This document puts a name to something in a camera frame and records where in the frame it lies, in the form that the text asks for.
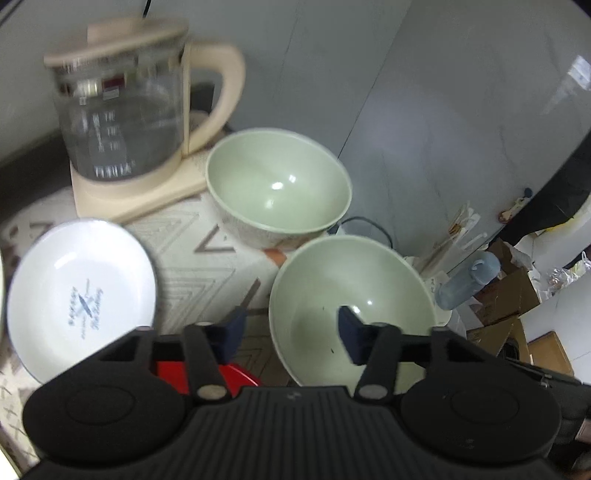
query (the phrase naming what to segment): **white bowl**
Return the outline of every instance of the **white bowl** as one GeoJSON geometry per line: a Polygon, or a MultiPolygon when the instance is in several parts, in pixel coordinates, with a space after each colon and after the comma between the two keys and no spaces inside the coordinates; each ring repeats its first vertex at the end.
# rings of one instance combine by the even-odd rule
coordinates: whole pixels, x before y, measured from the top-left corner
{"type": "Polygon", "coordinates": [[[297,247],[334,225],[351,203],[351,181],[322,145],[293,132],[254,128],[218,143],[207,187],[224,223],[256,248],[297,247]]]}
{"type": "MultiPolygon", "coordinates": [[[[354,392],[364,367],[351,363],[340,341],[342,305],[365,323],[389,323],[410,335],[428,335],[437,324],[421,278],[395,251],[353,235],[313,240],[285,262],[269,304],[275,349],[298,384],[345,385],[354,392]]],[[[422,377],[422,368],[401,364],[397,391],[422,377]]]]}
{"type": "Polygon", "coordinates": [[[154,270],[124,228],[64,223],[27,252],[8,293],[8,333],[29,373],[47,382],[138,326],[152,325],[154,270]]]}

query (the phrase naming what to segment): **black wire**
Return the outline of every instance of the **black wire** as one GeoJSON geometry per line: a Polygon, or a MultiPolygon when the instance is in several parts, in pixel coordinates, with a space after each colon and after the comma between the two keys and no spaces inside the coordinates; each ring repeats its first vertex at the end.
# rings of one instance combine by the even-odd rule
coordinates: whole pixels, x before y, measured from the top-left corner
{"type": "Polygon", "coordinates": [[[17,10],[18,7],[21,6],[21,3],[23,3],[25,0],[18,0],[13,6],[12,8],[8,11],[8,13],[4,16],[3,19],[0,20],[0,28],[2,28],[2,26],[8,21],[8,19],[12,16],[12,14],[17,10]]]}
{"type": "Polygon", "coordinates": [[[380,232],[382,232],[386,236],[386,238],[388,239],[388,243],[390,244],[390,248],[394,249],[394,242],[392,242],[392,237],[390,236],[390,234],[386,231],[386,229],[383,226],[374,222],[373,220],[370,220],[369,218],[362,217],[362,216],[354,216],[354,217],[346,218],[345,220],[341,221],[340,224],[344,225],[347,222],[350,222],[351,220],[361,220],[363,222],[367,222],[370,225],[376,227],[380,232]]]}
{"type": "Polygon", "coordinates": [[[148,10],[150,10],[150,4],[152,3],[152,0],[147,0],[146,1],[146,6],[144,7],[144,13],[142,14],[143,18],[146,18],[146,15],[148,15],[148,10]]]}

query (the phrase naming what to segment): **brown triangle print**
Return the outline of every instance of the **brown triangle print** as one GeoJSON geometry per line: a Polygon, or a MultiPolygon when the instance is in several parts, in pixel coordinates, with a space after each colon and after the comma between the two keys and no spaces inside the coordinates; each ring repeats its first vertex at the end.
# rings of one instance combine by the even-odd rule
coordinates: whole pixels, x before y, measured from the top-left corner
{"type": "Polygon", "coordinates": [[[217,235],[220,231],[219,225],[214,226],[211,231],[201,240],[201,243],[195,248],[193,253],[196,254],[228,254],[236,253],[234,247],[208,247],[209,242],[217,235]]]}

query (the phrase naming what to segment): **kettle handle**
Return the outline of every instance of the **kettle handle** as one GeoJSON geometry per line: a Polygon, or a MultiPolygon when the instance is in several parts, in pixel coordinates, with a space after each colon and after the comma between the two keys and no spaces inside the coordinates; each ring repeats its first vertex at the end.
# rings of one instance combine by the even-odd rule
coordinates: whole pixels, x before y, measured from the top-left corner
{"type": "Polygon", "coordinates": [[[183,157],[204,147],[233,114],[246,77],[242,53],[233,45],[223,43],[187,43],[183,53],[184,141],[183,157]],[[222,91],[216,107],[199,127],[189,131],[189,97],[191,69],[213,70],[222,75],[222,91]]]}

